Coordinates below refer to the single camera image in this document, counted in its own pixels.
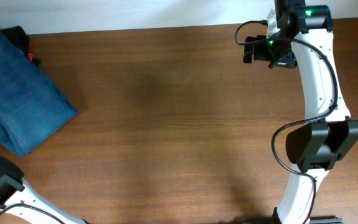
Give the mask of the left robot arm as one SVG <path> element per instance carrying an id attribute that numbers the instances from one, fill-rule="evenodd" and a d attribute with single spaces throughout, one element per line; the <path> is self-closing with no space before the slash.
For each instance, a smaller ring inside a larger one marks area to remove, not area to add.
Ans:
<path id="1" fill-rule="evenodd" d="M 29 223 L 87 224 L 38 194 L 13 162 L 0 156 L 0 217 L 17 216 Z"/>

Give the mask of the blue denim jeans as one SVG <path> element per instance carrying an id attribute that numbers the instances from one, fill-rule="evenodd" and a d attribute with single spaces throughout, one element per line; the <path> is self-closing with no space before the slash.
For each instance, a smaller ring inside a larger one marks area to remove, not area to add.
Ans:
<path id="1" fill-rule="evenodd" d="M 56 84 L 0 33 L 0 144 L 26 155 L 77 114 Z"/>

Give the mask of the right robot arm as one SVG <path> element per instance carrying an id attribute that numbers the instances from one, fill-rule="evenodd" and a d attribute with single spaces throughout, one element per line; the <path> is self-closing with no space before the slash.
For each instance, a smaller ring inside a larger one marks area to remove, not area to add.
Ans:
<path id="1" fill-rule="evenodd" d="M 243 41 L 244 63 L 266 61 L 270 68 L 298 68 L 305 117 L 284 125 L 290 176 L 271 217 L 259 223 L 341 223 L 338 217 L 313 218 L 316 193 L 324 178 L 358 141 L 358 120 L 342 97 L 333 52 L 333 19 L 326 5 L 276 1 L 265 35 Z"/>

